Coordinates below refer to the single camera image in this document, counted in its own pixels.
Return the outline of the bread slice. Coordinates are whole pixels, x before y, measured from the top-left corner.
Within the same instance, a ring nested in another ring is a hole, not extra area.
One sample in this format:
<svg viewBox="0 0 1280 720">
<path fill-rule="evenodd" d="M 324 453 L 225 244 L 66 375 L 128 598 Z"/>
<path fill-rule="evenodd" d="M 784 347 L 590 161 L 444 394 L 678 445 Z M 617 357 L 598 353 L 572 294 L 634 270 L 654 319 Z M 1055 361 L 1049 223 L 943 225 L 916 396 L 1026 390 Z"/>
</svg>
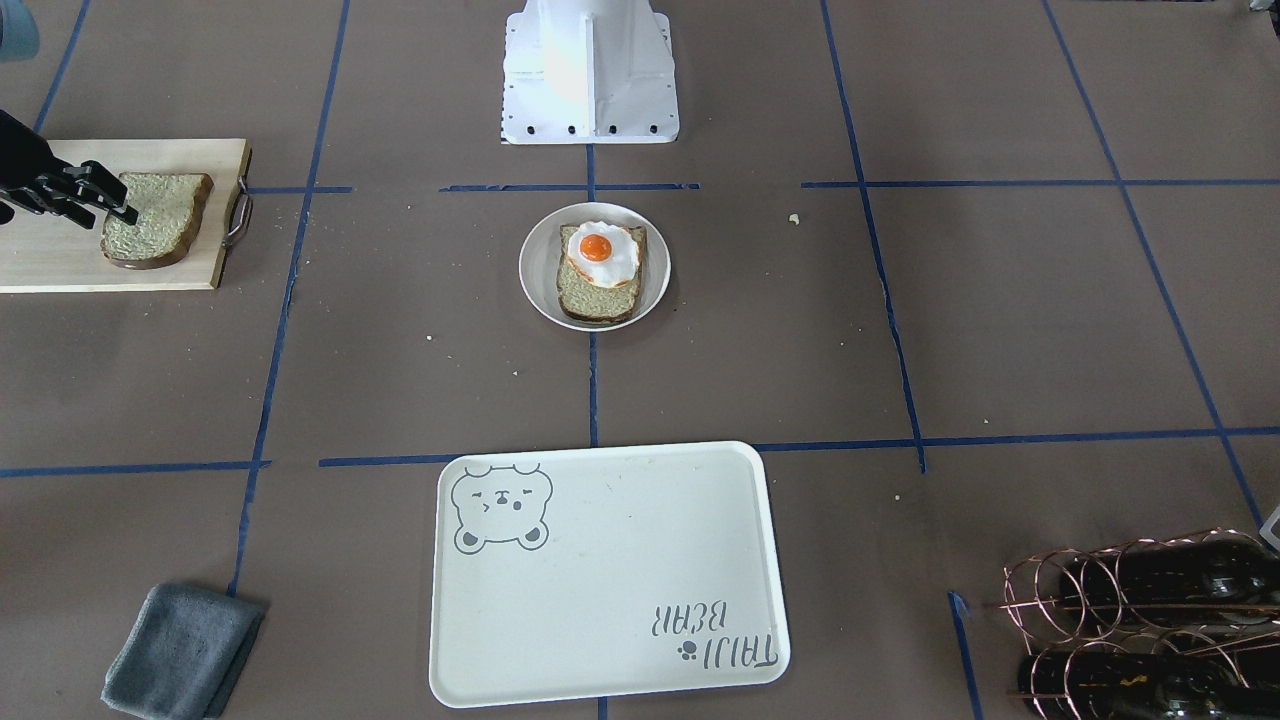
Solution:
<svg viewBox="0 0 1280 720">
<path fill-rule="evenodd" d="M 132 270 L 170 266 L 189 251 L 198 234 L 214 182 L 207 174 L 120 174 L 134 224 L 108 217 L 100 250 L 109 263 Z"/>
<path fill-rule="evenodd" d="M 563 255 L 566 232 L 559 227 L 559 261 L 556 272 L 556 288 L 559 309 L 568 316 L 594 323 L 614 324 L 630 319 L 637 306 L 639 295 L 645 277 L 646 229 L 641 225 L 622 225 L 639 233 L 641 247 L 640 277 L 632 284 L 617 290 L 603 290 L 585 282 L 572 270 Z"/>
</svg>

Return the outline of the cream bear tray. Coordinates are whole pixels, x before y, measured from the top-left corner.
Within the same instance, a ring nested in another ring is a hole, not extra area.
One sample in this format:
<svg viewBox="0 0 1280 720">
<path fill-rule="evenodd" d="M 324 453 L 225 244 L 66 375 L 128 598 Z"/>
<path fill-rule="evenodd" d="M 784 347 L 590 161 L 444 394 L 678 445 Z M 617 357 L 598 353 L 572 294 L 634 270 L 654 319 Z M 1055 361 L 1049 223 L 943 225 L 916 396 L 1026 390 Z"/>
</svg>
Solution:
<svg viewBox="0 0 1280 720">
<path fill-rule="evenodd" d="M 454 459 L 430 606 L 452 708 L 762 685 L 792 655 L 765 466 L 740 441 Z"/>
</svg>

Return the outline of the wooden cutting board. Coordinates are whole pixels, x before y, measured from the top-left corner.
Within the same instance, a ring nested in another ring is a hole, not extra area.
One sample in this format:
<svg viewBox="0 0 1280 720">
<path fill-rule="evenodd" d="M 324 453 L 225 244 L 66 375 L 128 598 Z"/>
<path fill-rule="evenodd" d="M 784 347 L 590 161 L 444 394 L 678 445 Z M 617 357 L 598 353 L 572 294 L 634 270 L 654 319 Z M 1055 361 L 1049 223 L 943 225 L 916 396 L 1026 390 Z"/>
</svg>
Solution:
<svg viewBox="0 0 1280 720">
<path fill-rule="evenodd" d="M 221 278 L 241 178 L 250 165 L 247 138 L 54 140 L 68 161 L 97 160 L 122 172 L 196 174 L 212 181 L 200 233 L 178 263 L 159 269 L 114 266 L 101 252 L 102 228 L 79 228 L 54 215 L 18 211 L 1 228 L 1 290 L 5 293 L 209 291 Z"/>
</svg>

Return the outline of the grey folded cloth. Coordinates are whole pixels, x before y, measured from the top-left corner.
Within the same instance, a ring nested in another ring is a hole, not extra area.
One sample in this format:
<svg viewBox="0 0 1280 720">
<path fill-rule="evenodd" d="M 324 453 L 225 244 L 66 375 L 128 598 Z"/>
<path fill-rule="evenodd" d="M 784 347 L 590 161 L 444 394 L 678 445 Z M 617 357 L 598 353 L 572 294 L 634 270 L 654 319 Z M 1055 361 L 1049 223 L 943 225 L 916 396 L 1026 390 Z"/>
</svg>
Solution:
<svg viewBox="0 0 1280 720">
<path fill-rule="evenodd" d="M 101 701 L 141 719 L 221 717 L 265 615 L 205 588 L 155 585 L 105 674 Z"/>
</svg>

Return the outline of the white round plate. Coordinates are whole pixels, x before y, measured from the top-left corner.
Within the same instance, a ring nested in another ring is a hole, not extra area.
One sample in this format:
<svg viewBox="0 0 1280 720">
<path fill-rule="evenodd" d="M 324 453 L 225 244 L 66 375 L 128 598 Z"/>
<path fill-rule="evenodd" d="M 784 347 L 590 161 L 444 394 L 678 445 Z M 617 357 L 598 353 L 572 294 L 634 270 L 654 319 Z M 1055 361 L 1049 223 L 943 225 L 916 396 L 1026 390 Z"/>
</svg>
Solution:
<svg viewBox="0 0 1280 720">
<path fill-rule="evenodd" d="M 579 202 L 553 211 L 527 234 L 518 278 L 544 316 L 602 332 L 649 313 L 672 274 L 660 232 L 620 205 Z"/>
</svg>

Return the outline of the fried egg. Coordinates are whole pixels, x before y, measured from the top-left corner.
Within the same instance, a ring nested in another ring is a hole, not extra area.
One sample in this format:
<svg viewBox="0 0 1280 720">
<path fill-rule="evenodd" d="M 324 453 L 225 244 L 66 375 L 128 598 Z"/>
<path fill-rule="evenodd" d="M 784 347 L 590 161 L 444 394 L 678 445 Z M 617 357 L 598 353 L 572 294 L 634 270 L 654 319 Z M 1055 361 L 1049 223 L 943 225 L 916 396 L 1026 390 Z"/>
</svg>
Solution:
<svg viewBox="0 0 1280 720">
<path fill-rule="evenodd" d="M 589 284 L 617 290 L 640 277 L 639 233 L 605 222 L 563 225 L 563 255 L 570 268 Z"/>
</svg>

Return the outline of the dark wine bottle far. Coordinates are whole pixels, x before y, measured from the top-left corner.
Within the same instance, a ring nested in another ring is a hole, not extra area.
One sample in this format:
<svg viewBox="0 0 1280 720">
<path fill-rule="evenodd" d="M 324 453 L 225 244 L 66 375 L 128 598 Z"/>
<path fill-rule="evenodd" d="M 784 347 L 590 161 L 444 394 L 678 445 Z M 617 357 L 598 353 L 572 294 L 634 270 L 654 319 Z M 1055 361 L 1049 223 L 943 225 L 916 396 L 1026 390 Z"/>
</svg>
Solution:
<svg viewBox="0 0 1280 720">
<path fill-rule="evenodd" d="M 1093 650 L 1024 657 L 1018 696 L 1044 719 L 1277 719 L 1277 692 L 1221 662 Z"/>
</svg>

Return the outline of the dark wine bottle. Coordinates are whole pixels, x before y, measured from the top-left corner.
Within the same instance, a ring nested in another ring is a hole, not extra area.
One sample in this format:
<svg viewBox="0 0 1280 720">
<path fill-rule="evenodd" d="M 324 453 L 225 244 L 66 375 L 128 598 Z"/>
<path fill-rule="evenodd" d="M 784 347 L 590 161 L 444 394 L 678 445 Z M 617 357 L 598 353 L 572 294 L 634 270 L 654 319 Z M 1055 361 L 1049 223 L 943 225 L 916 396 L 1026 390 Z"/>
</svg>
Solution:
<svg viewBox="0 0 1280 720">
<path fill-rule="evenodd" d="M 1018 696 L 1044 719 L 1277 719 L 1277 692 L 1221 662 L 1093 650 L 1024 657 Z"/>
<path fill-rule="evenodd" d="M 1062 606 L 1124 626 L 1275 623 L 1277 592 L 1277 555 L 1235 536 L 1133 544 L 1076 561 L 1059 578 Z"/>
</svg>

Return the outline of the dark wine bottle near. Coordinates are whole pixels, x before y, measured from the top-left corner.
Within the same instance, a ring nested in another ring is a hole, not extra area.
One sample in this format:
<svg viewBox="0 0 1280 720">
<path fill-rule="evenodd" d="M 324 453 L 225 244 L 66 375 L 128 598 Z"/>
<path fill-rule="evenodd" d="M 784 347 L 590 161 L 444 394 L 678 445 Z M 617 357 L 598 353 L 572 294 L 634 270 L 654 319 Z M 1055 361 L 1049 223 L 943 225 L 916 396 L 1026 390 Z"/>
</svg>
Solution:
<svg viewBox="0 0 1280 720">
<path fill-rule="evenodd" d="M 1133 544 L 1076 561 L 1059 578 L 1062 606 L 1124 626 L 1275 623 L 1277 592 L 1277 555 L 1235 536 Z"/>
</svg>

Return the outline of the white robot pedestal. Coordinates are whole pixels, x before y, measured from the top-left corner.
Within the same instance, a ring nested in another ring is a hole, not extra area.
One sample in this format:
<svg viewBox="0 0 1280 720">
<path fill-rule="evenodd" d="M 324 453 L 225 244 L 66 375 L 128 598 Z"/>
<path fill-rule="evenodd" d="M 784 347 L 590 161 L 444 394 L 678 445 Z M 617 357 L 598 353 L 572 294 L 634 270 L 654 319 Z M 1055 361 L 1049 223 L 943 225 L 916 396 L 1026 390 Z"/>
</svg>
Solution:
<svg viewBox="0 0 1280 720">
<path fill-rule="evenodd" d="M 678 138 L 669 18 L 649 1 L 527 1 L 504 41 L 502 142 Z"/>
</svg>

